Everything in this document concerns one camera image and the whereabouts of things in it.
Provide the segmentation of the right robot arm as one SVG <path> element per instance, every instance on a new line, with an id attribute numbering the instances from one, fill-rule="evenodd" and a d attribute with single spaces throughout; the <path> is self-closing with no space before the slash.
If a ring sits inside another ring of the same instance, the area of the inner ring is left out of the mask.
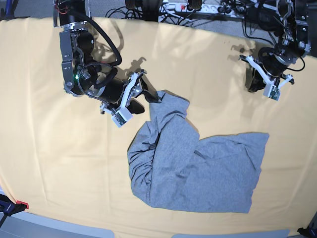
<path id="1" fill-rule="evenodd" d="M 108 113 L 122 120 L 144 112 L 143 106 L 135 101 L 140 95 L 144 95 L 148 103 L 160 103 L 157 91 L 142 78 L 145 74 L 143 70 L 132 73 L 126 80 L 116 77 L 117 67 L 122 62 L 121 54 L 106 32 L 86 14 L 85 1 L 55 0 L 53 6 L 54 26 L 63 29 L 59 38 L 66 93 L 98 100 L 101 102 L 101 114 Z M 94 59 L 96 43 L 89 26 L 110 46 L 115 56 L 113 62 Z"/>

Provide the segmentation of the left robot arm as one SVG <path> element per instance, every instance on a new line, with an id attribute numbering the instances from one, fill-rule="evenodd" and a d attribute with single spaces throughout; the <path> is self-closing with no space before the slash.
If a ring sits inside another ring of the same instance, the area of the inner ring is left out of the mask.
<path id="1" fill-rule="evenodd" d="M 305 0 L 278 0 L 277 11 L 271 15 L 272 23 L 266 31 L 273 31 L 278 37 L 274 47 L 262 47 L 258 57 L 240 56 L 252 69 L 252 77 L 246 80 L 248 92 L 254 93 L 270 88 L 270 94 L 277 94 L 286 83 L 294 84 L 291 74 L 285 74 L 298 59 L 304 60 L 311 50 L 308 34 L 308 5 Z"/>

